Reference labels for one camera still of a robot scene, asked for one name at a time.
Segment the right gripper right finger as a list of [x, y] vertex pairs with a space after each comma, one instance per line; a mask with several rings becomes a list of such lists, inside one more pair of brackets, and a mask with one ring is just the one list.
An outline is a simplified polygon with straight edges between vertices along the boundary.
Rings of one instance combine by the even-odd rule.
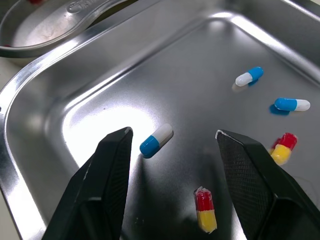
[[228, 191], [248, 240], [318, 240], [320, 211], [258, 141], [218, 130]]

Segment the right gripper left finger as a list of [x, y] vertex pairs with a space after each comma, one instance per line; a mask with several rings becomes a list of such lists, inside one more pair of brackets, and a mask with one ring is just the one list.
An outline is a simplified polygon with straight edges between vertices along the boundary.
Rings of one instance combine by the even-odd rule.
[[70, 179], [44, 240], [118, 240], [129, 185], [133, 130], [106, 135]]

